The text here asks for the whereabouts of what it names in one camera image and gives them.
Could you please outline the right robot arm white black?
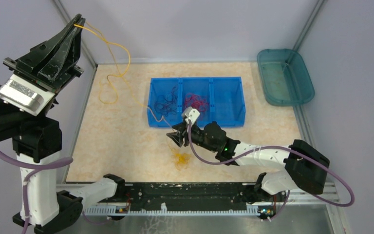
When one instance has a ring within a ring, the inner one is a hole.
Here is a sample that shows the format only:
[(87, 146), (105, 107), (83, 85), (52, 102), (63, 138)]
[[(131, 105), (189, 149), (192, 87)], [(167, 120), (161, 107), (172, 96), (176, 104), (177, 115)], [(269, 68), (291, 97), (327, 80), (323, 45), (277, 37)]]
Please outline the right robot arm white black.
[(231, 139), (216, 122), (200, 129), (182, 122), (167, 133), (178, 147), (199, 146), (215, 153), (214, 165), (262, 166), (277, 169), (259, 175), (255, 196), (267, 201), (272, 195), (301, 189), (313, 195), (323, 193), (330, 161), (307, 142), (295, 139), (289, 146), (256, 146)]

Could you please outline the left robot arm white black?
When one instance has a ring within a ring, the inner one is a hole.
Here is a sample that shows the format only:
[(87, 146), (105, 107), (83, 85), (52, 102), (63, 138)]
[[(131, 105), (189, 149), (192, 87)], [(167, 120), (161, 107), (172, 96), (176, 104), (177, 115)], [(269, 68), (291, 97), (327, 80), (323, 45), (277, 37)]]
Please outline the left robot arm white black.
[(56, 190), (57, 170), (73, 159), (60, 155), (60, 124), (47, 114), (60, 91), (83, 74), (77, 62), (84, 24), (77, 14), (27, 54), (3, 61), (13, 73), (0, 85), (0, 159), (20, 169), (22, 209), (13, 222), (24, 231), (33, 226), (37, 234), (55, 234), (102, 200), (128, 198), (124, 179), (112, 174), (82, 188)]

